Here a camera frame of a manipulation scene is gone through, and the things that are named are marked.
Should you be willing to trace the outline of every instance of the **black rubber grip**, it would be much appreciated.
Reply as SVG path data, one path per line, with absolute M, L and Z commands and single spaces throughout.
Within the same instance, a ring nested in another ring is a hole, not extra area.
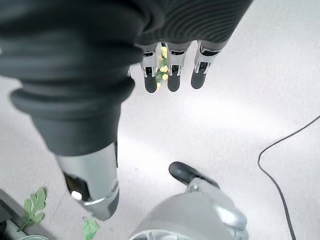
M 199 70 L 199 73 L 196 73 L 195 71 L 193 71 L 192 77 L 191 77 L 191 86 L 194 89 L 199 89 L 204 85 L 206 75 L 207 75 L 207 74 L 204 74 L 204 72 L 205 70 L 202 70 L 202 69 Z
M 149 93 L 154 93 L 157 90 L 157 79 L 155 76 L 152 77 L 151 74 L 148 74 L 147 77 L 144 78 L 144 86 L 145 89 Z
M 169 173 L 171 174 L 172 177 L 174 177 L 179 182 L 181 182 L 185 185 L 188 185 L 189 183 L 191 183 L 191 181 L 194 178 L 200 178 L 202 180 L 207 181 L 211 185 L 217 187 L 218 189 L 220 189 L 220 187 L 219 187 L 218 183 L 216 183 L 216 181 L 210 179 L 207 176 L 204 176 L 203 174 L 198 172 L 196 169 L 194 169 L 193 167 L 191 167 L 183 162 L 175 161 L 175 162 L 171 163 L 169 166 Z
M 180 87 L 180 76 L 177 76 L 177 72 L 173 72 L 172 76 L 168 76 L 168 89 L 171 92 L 176 92 Z

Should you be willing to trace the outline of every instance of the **yellow object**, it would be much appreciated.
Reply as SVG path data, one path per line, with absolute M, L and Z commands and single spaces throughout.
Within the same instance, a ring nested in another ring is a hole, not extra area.
M 160 67 L 160 72 L 166 73 L 167 71 L 168 71 L 167 65 Z
M 167 81 L 168 80 L 168 74 L 163 74 L 162 75 L 162 80 Z
M 168 57 L 168 50 L 166 46 L 161 47 L 162 56 L 166 59 Z

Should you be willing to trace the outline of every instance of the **white floor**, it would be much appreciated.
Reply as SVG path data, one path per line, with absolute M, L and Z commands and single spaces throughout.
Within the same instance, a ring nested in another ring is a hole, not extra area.
M 149 94 L 138 65 L 136 88 L 119 124 L 120 203 L 99 222 L 96 240 L 125 240 L 165 198 L 184 191 L 168 173 L 182 161 L 215 179 L 248 218 L 251 240 L 289 240 L 279 194 L 257 167 L 268 144 L 320 115 L 320 2 L 256 0 L 200 90 L 190 85 L 196 45 L 181 87 Z M 0 188 L 23 205 L 48 189 L 43 225 L 58 239 L 82 239 L 88 214 L 66 193 L 54 156 L 9 101 L 17 81 L 0 79 Z M 287 199 L 296 237 L 320 235 L 320 121 L 270 149 L 262 165 Z

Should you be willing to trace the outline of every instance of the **robotic arm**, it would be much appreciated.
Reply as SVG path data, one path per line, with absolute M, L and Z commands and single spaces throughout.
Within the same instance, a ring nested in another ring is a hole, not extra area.
M 157 43 L 166 43 L 175 92 L 189 44 L 198 40 L 191 85 L 201 88 L 250 3 L 0 0 L 0 74 L 21 82 L 11 100 L 31 116 L 71 196 L 94 217 L 106 220 L 118 205 L 117 131 L 134 87 L 130 65 L 141 62 L 153 93 Z

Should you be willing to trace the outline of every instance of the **black fingertip pad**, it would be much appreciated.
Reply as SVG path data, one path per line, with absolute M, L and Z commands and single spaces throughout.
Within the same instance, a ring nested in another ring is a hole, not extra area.
M 149 93 L 154 93 L 157 90 L 157 79 L 155 76 L 150 76 L 148 75 L 148 77 L 144 78 L 144 86 L 145 89 L 149 92 Z
M 204 70 L 199 70 L 199 73 L 196 73 L 195 71 L 193 71 L 192 73 L 192 77 L 191 77 L 191 86 L 194 89 L 200 89 L 204 83 L 205 83 L 205 79 L 206 79 L 206 75 L 204 74 Z
M 173 72 L 172 76 L 168 76 L 168 89 L 171 92 L 176 92 L 180 87 L 180 76 L 177 76 L 176 72 Z

